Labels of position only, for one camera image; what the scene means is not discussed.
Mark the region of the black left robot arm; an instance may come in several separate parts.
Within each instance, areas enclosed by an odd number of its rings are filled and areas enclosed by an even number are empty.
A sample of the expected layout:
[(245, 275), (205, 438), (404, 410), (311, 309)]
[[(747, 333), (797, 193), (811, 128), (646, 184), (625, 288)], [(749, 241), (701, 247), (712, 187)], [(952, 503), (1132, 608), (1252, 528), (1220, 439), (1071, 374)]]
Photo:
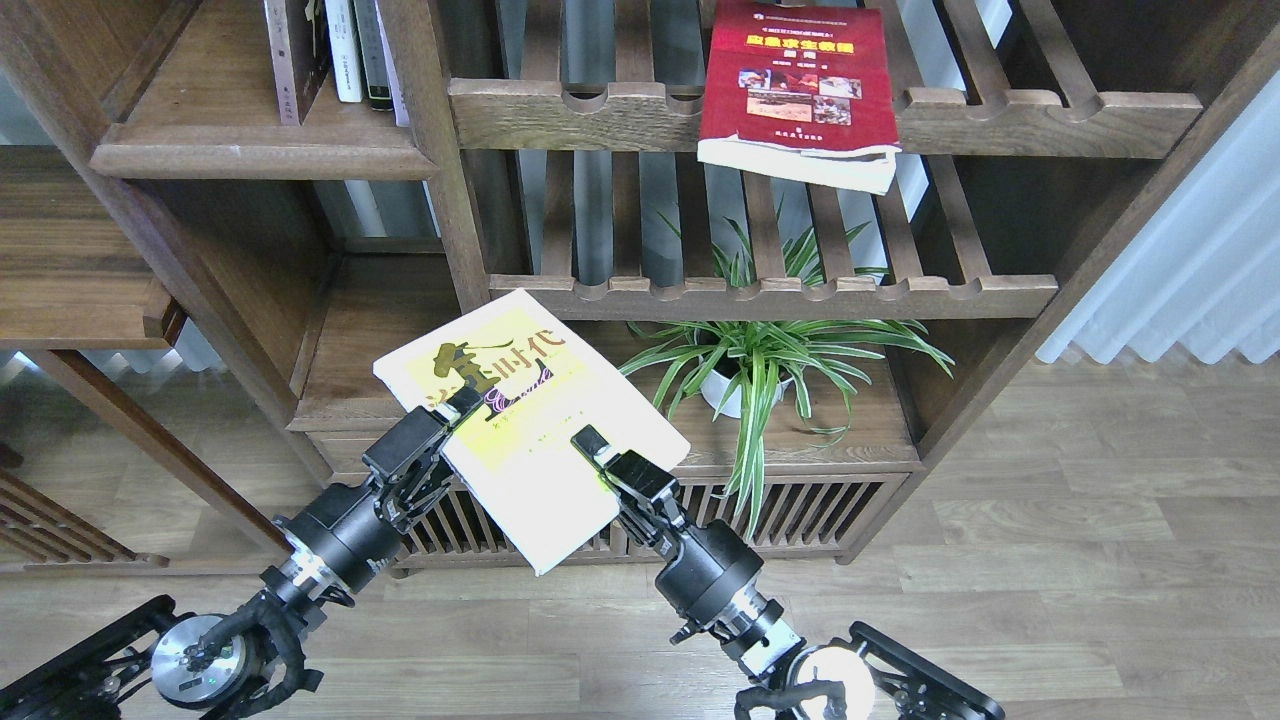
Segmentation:
[(307, 667), (303, 642), (323, 606), (352, 606), (393, 564), (448, 488), (443, 445), (481, 404), (466, 387), (433, 410), (416, 407), (365, 452), (361, 486), (334, 483), (280, 520), (292, 555), (234, 612), (178, 615), (160, 594), (6, 687), (3, 716), (118, 719), (147, 682), (205, 719), (248, 717), (316, 691), (323, 674)]

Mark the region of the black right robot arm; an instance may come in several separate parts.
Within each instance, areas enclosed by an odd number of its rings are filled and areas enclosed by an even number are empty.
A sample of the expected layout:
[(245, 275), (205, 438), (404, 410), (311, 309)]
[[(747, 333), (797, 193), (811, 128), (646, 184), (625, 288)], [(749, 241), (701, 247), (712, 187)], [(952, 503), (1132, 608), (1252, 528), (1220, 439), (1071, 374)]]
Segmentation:
[(996, 700), (865, 623), (847, 639), (808, 644), (758, 591), (762, 557), (726, 521), (696, 523), (669, 471), (594, 427), (572, 442), (613, 489), (628, 538), (663, 557), (655, 587), (684, 620), (672, 642), (713, 635), (748, 676), (735, 717), (768, 708), (778, 719), (865, 719), (878, 697), (901, 719), (1004, 717)]

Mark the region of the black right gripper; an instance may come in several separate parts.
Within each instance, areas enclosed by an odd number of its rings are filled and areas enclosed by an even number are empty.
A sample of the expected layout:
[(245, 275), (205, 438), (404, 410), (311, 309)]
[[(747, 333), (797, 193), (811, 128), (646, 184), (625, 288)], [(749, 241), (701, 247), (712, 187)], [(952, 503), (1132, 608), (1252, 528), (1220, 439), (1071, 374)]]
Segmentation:
[(721, 519), (698, 525), (677, 500), (669, 471), (620, 452), (594, 425), (570, 442), (605, 474), (628, 537), (664, 559), (655, 587), (685, 620), (671, 644), (703, 632), (723, 646), (765, 644), (765, 601), (755, 587), (763, 560), (732, 527)]

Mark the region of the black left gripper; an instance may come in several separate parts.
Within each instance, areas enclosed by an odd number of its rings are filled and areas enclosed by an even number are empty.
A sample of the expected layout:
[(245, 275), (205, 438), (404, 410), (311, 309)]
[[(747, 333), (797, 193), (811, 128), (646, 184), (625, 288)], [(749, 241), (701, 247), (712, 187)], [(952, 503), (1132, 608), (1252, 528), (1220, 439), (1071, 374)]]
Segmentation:
[(349, 601), (401, 551), (401, 538), (445, 495), (440, 459), (456, 427), (484, 405), (472, 387), (440, 407), (416, 407), (364, 455), (361, 486), (333, 483), (293, 518), (278, 516), (293, 552), (275, 582), (284, 601)]

